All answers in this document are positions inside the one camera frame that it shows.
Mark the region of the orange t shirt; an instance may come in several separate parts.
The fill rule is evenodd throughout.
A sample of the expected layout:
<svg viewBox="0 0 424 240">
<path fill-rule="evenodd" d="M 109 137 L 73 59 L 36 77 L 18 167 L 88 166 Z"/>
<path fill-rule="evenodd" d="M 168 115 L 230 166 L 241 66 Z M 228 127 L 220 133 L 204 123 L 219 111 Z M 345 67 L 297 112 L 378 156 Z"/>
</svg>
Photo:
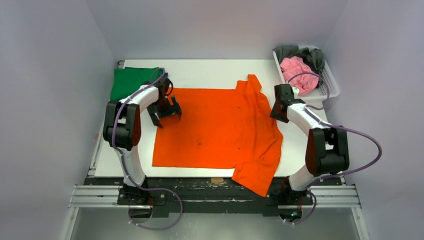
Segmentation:
<svg viewBox="0 0 424 240">
<path fill-rule="evenodd" d="M 282 155 L 283 135 L 254 74 L 233 89 L 176 88 L 182 115 L 156 131 L 154 167 L 232 169 L 232 180 L 265 197 Z"/>
</svg>

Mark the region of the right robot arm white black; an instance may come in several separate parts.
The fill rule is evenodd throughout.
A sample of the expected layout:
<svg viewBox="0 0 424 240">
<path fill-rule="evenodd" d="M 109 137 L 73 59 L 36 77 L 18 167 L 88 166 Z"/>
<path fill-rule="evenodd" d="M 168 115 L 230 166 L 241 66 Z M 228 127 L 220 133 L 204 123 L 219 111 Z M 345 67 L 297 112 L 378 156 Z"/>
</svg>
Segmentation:
<svg viewBox="0 0 424 240">
<path fill-rule="evenodd" d="M 311 106 L 295 98 L 292 86 L 274 86 L 275 103 L 270 117 L 294 123 L 306 136 L 305 164 L 284 178 L 280 196 L 288 204 L 305 194 L 308 186 L 321 176 L 333 176 L 350 166 L 347 132 L 321 119 Z"/>
</svg>

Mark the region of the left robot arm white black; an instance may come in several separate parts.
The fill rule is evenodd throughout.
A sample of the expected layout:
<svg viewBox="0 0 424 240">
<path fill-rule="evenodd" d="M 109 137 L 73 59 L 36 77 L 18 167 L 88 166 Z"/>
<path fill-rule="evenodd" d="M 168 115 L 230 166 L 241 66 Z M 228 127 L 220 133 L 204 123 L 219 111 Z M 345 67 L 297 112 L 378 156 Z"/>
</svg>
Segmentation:
<svg viewBox="0 0 424 240">
<path fill-rule="evenodd" d="M 111 100 L 106 105 L 103 124 L 103 139 L 109 143 L 119 158 L 124 174 L 123 195 L 129 196 L 138 205 L 146 203 L 149 191 L 144 184 L 146 174 L 142 169 L 138 144 L 142 135 L 141 113 L 147 110 L 152 124 L 162 128 L 163 118 L 182 116 L 182 109 L 173 91 L 168 75 L 144 83 L 130 96 Z"/>
</svg>

